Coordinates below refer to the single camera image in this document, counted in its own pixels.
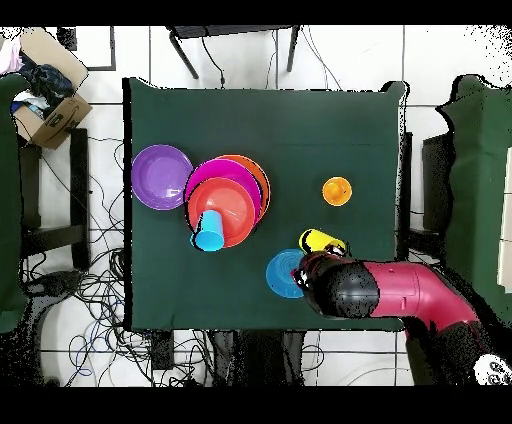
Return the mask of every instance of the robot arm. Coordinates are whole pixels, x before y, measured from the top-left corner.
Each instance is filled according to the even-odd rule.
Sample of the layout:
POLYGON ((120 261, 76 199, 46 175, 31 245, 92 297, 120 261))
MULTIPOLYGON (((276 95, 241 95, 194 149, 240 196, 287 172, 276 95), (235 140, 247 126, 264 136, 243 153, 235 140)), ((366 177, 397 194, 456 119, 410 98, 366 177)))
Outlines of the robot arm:
POLYGON ((416 384, 512 384, 475 310, 440 269, 320 251, 293 276, 326 318, 401 318, 416 384))

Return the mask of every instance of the blue plate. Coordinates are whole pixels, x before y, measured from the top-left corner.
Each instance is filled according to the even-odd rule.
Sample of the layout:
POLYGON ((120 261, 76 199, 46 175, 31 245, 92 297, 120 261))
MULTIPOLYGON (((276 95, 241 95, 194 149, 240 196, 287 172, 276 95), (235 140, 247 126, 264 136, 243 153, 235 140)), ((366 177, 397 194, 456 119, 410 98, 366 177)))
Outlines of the blue plate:
POLYGON ((304 296, 300 287, 293 281, 291 272, 299 267, 304 253, 300 249, 285 249, 279 252, 267 265, 267 284, 281 297, 298 299, 304 296))

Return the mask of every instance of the red plate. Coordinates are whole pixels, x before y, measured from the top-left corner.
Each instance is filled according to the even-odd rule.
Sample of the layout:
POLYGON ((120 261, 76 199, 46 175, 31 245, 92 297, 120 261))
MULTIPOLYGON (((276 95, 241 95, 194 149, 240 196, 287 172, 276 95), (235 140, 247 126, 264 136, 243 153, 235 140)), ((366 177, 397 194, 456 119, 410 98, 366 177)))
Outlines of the red plate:
POLYGON ((187 202, 188 223, 196 228, 199 216, 212 209, 222 216, 224 247, 244 241, 254 224, 254 205, 249 193, 227 178, 209 178, 199 184, 187 202))

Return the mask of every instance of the stacked plates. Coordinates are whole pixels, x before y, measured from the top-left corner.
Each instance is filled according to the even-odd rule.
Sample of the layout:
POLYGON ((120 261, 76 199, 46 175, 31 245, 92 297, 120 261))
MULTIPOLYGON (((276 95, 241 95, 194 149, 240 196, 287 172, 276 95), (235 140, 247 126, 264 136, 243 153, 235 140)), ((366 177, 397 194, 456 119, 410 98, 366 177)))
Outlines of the stacked plates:
POLYGON ((183 152, 166 145, 150 146, 137 155, 132 164, 132 188, 152 209, 170 210, 185 203, 186 221, 195 235, 201 230, 198 224, 203 212, 218 212, 223 247, 242 243, 270 203, 270 183, 253 160, 224 155, 194 169, 183 152))
POLYGON ((243 242, 265 214, 270 184, 261 167, 245 156, 220 156, 199 165, 184 191, 187 222, 196 231, 201 214, 215 210, 222 217, 224 247, 243 242))

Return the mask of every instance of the purple plate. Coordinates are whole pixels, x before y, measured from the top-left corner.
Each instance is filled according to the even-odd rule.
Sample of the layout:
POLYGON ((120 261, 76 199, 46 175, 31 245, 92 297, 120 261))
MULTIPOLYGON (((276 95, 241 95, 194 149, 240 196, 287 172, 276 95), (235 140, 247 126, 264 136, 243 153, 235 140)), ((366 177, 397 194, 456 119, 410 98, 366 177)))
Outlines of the purple plate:
POLYGON ((133 194, 152 209, 177 208, 183 204, 183 190, 192 170, 181 150, 164 144, 149 146, 132 162, 133 194))

